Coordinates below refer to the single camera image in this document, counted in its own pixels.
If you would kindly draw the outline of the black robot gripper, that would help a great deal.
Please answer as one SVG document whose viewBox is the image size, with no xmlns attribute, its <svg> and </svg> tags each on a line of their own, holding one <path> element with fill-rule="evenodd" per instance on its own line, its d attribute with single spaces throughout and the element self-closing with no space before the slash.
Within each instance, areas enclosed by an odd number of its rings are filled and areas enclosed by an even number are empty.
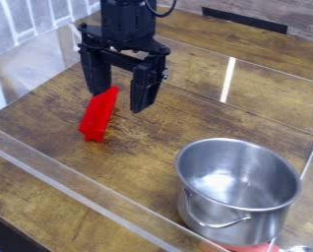
<svg viewBox="0 0 313 252">
<path fill-rule="evenodd" d="M 79 44 L 85 83 L 92 96 L 101 94 L 112 81 L 111 66 L 132 70 L 129 110 L 140 112 L 155 101 L 165 71 L 169 48 L 153 38 L 156 0 L 100 0 L 101 23 L 81 23 Z"/>
</svg>

